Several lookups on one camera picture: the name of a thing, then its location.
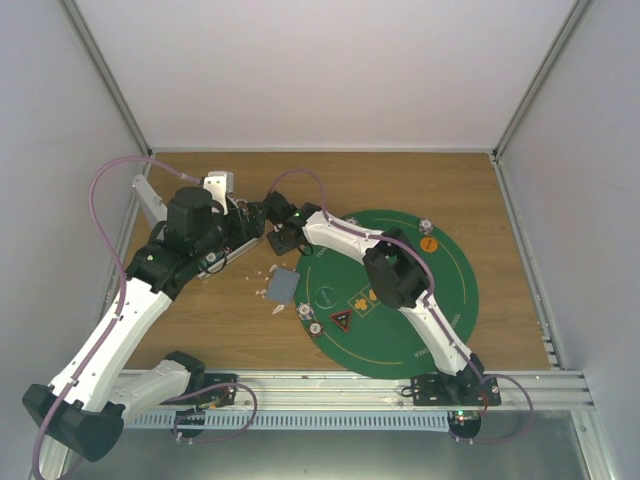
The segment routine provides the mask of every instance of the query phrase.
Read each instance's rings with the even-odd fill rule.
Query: white bracket
[[[211,192],[213,199],[224,207],[224,214],[229,213],[227,208],[227,194],[233,193],[232,172],[209,172],[204,178],[202,188]]]
[[[133,192],[138,197],[142,213],[151,228],[155,227],[158,222],[167,219],[167,206],[144,175],[133,177]]]

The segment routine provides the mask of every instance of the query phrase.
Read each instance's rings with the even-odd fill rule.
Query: cable
[[[149,234],[149,238],[147,239],[147,243],[151,243],[156,238],[158,238],[158,235],[160,235],[160,232],[162,231],[162,229],[164,228],[164,226],[166,224],[167,224],[166,220],[160,220],[158,223],[156,223],[153,226],[153,228],[151,229],[151,233]]]
[[[480,416],[484,417],[484,414],[489,410],[489,397],[484,392],[480,392],[480,398],[482,398],[482,411],[480,412]]]
[[[189,439],[189,444],[192,444],[192,443],[224,442],[226,440],[231,440],[232,438],[236,438],[237,436],[242,435],[253,424],[253,421],[255,420],[256,415],[258,414],[258,398],[256,397],[255,392],[251,388],[247,387],[246,385],[243,385],[242,383],[218,383],[216,385],[209,385],[208,387],[202,388],[202,389],[197,390],[195,392],[187,393],[185,395],[180,395],[179,397],[170,398],[169,400],[167,400],[166,402],[163,402],[163,403],[167,404],[167,403],[171,403],[171,402],[178,402],[178,401],[182,401],[182,400],[187,400],[189,398],[197,397],[198,395],[202,395],[203,393],[210,392],[211,390],[219,390],[221,388],[238,388],[238,387],[243,389],[243,390],[245,390],[249,395],[251,395],[251,399],[253,400],[253,410],[251,412],[251,416],[249,417],[249,420],[247,420],[247,422],[242,427],[240,427],[235,432],[230,433],[229,435],[225,435],[225,436],[222,436],[222,437],[203,438],[201,440],[194,440],[193,438]],[[177,419],[176,422],[173,425],[173,434],[176,437],[176,441],[180,441],[180,434],[178,432],[178,425],[180,423],[180,420],[181,419]]]
[[[98,338],[98,340],[93,345],[93,347],[91,347],[91,350],[89,350],[89,353],[87,353],[86,357],[80,362],[80,364],[78,365],[78,368],[76,368],[76,370],[71,375],[70,381],[64,386],[64,388],[62,389],[58,397],[54,400],[53,404],[51,405],[51,408],[49,408],[49,411],[44,416],[44,419],[42,420],[42,424],[40,425],[40,428],[38,429],[38,433],[36,434],[36,440],[33,444],[33,452],[31,455],[31,473],[33,474],[36,480],[46,480],[42,476],[42,472],[40,472],[40,453],[42,451],[42,444],[44,442],[44,437],[46,436],[47,429],[49,428],[49,424],[51,423],[51,419],[53,418],[55,413],[58,411],[58,408],[60,408],[60,405],[62,404],[66,396],[69,394],[69,392],[71,391],[71,388],[76,383],[76,381],[78,380],[78,378],[80,377],[84,369],[87,367],[91,359],[95,356],[96,352],[100,349],[100,347],[105,342],[105,340],[107,339],[111,331],[116,326],[118,319],[122,314],[122,309],[124,308],[124,305],[125,305],[125,298],[127,295],[127,275],[125,273],[124,266],[122,265],[122,261],[120,260],[120,256],[118,255],[118,252],[116,252],[116,249],[111,243],[111,241],[109,240],[107,233],[104,231],[104,228],[102,228],[102,225],[98,221],[95,204],[94,204],[94,194],[95,194],[96,185],[98,184],[98,181],[100,180],[102,175],[107,170],[115,167],[116,165],[120,165],[123,163],[151,163],[153,165],[156,165],[158,167],[165,169],[169,173],[179,177],[182,180],[186,180],[195,184],[200,183],[199,178],[192,177],[190,175],[182,173],[176,170],[175,168],[171,167],[170,165],[167,165],[166,163],[156,160],[155,158],[148,158],[148,157],[141,157],[141,156],[122,157],[122,158],[116,158],[115,160],[111,160],[110,162],[107,162],[106,164],[104,164],[96,172],[93,179],[91,180],[91,185],[89,187],[89,213],[91,215],[91,220],[93,220],[94,225],[98,229],[98,233],[100,234],[102,241],[104,242],[105,246],[109,250],[109,253],[111,254],[113,260],[116,263],[116,270],[118,272],[118,278],[119,278],[118,290],[119,290],[120,301],[116,305],[114,317],[109,322],[109,325],[107,326],[105,331],[102,333],[102,335],[100,335],[100,338]],[[81,462],[82,462],[82,457],[78,459],[78,461],[69,469],[67,473],[58,477],[58,480],[65,480],[69,478],[73,474],[73,472],[75,472],[75,470],[78,468]]]
[[[269,187],[269,191],[267,192],[267,194],[271,193],[273,191],[273,189],[276,187],[276,185],[278,183],[280,183],[280,181],[287,177],[288,175],[294,174],[294,173],[305,173],[307,175],[310,175],[311,177],[313,177],[315,179],[315,181],[318,183],[318,185],[320,186],[320,195],[321,195],[321,203],[320,203],[320,208],[322,210],[322,214],[324,215],[325,220],[327,220],[327,222],[329,222],[330,225],[336,227],[339,230],[342,230],[344,232],[350,233],[352,235],[355,235],[357,237],[360,238],[369,238],[372,240],[378,240],[378,241],[382,241],[382,242],[387,242],[387,243],[391,243],[393,245],[396,245],[397,247],[400,247],[401,249],[403,249],[405,252],[407,252],[409,255],[411,255],[420,265],[420,267],[422,267],[423,271],[427,274],[427,277],[429,279],[429,288],[427,289],[427,295],[424,298],[424,304],[427,307],[427,309],[431,312],[431,314],[433,315],[433,318],[436,320],[436,323],[438,324],[438,326],[440,327],[440,329],[442,330],[442,332],[444,333],[444,335],[447,337],[447,340],[454,345],[456,351],[460,354],[460,356],[463,358],[463,360],[467,363],[467,365],[469,365],[469,367],[473,370],[473,372],[475,373],[475,375],[478,377],[478,381],[480,382],[479,385],[483,385],[485,382],[493,379],[493,378],[501,378],[503,380],[507,380],[508,382],[511,382],[512,384],[514,384],[524,395],[525,400],[527,401],[527,404],[529,406],[529,418],[527,420],[526,425],[519,430],[518,432],[514,433],[513,435],[509,435],[507,437],[504,438],[497,438],[497,439],[486,439],[486,440],[478,440],[473,442],[471,439],[469,438],[465,438],[465,437],[458,437],[457,435],[453,434],[453,432],[449,431],[449,434],[454,436],[454,438],[456,439],[456,441],[459,440],[468,440],[469,443],[480,443],[480,444],[488,444],[488,445],[493,445],[493,444],[498,444],[498,443],[504,443],[510,440],[513,440],[517,437],[520,437],[522,435],[524,435],[525,433],[527,433],[531,426],[533,425],[533,420],[534,420],[534,408],[533,408],[533,402],[531,400],[531,396],[529,395],[529,393],[527,392],[527,390],[520,384],[518,383],[517,380],[515,380],[514,378],[508,376],[508,375],[504,375],[501,373],[496,373],[496,374],[491,374],[491,375],[486,375],[483,376],[480,371],[478,371],[478,369],[476,368],[476,366],[471,362],[471,359],[462,351],[462,349],[456,344],[455,339],[453,338],[453,336],[449,333],[449,329],[446,328],[446,326],[444,325],[444,320],[442,320],[440,318],[440,316],[437,314],[437,312],[432,309],[428,303],[428,299],[434,294],[435,291],[435,278],[433,276],[433,273],[431,272],[431,269],[429,268],[429,266],[427,265],[427,263],[422,259],[422,257],[420,257],[420,255],[418,255],[418,253],[411,248],[409,245],[406,245],[405,243],[396,240],[395,238],[390,238],[387,237],[385,235],[378,235],[378,234],[373,234],[373,235],[367,235],[365,233],[359,232],[358,230],[354,230],[353,228],[349,228],[346,225],[342,225],[340,223],[334,222],[331,215],[329,214],[329,212],[327,211],[327,193],[326,193],[326,188],[324,183],[322,182],[322,179],[320,178],[320,176],[313,172],[312,170],[306,169],[306,168],[295,168],[295,169],[291,169],[291,170],[287,170],[285,172],[282,172],[280,175],[278,175],[276,177],[276,179],[273,181],[273,183],[271,184],[271,187]]]

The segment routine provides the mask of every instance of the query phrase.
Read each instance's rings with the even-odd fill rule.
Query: warning label
[[[342,330],[348,332],[349,327],[351,326],[351,310],[344,310],[342,312],[334,313],[331,315],[331,320]]]

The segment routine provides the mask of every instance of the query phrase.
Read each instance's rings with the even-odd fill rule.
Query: metal bracket
[[[133,177],[133,192],[140,202],[140,209],[147,219],[149,227],[153,228],[158,222],[167,220],[167,206],[162,197],[156,193],[144,175]]]
[[[451,406],[452,402],[447,394],[442,378],[437,373],[431,373],[426,375],[420,375],[411,379],[411,385],[408,387],[411,392],[413,404],[419,407],[426,406]],[[484,407],[485,402],[487,406],[496,407],[502,403],[500,399],[500,388],[498,387],[498,381],[492,378],[483,383],[478,388],[478,396],[465,399],[460,404],[455,404],[458,407]]]
[[[202,188],[211,192],[213,199],[220,202],[225,215],[229,213],[226,198],[233,193],[233,183],[232,172],[209,172],[203,180]]]

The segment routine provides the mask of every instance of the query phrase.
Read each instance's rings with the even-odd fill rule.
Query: mounting plate
[[[411,378],[411,386],[408,388],[410,389],[409,396],[413,399],[413,404],[415,406],[450,407],[453,405],[453,402],[446,394],[442,380],[437,373],[429,373]],[[492,378],[487,380],[482,386],[480,386],[479,392],[482,392],[486,397],[488,406],[494,407],[502,404],[497,379]],[[466,398],[459,405],[463,407],[482,407],[484,406],[484,403],[485,399],[478,395]]]

